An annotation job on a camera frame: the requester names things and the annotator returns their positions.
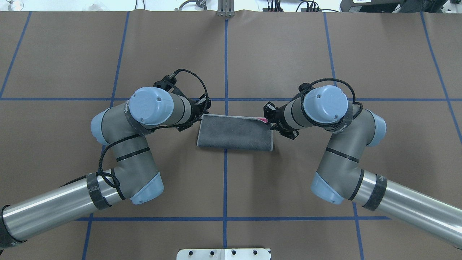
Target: folded gray cloth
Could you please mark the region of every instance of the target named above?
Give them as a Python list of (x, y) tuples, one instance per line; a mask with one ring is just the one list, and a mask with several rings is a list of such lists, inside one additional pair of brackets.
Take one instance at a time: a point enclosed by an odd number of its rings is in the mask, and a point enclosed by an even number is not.
[(197, 146), (272, 151), (273, 132), (265, 118), (205, 114)]

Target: white metal bracket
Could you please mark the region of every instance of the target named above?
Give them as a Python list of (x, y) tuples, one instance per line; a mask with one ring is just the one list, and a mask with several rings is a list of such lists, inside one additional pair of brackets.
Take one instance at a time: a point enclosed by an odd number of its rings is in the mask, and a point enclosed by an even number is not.
[(182, 249), (176, 255), (176, 260), (271, 260), (271, 249)]

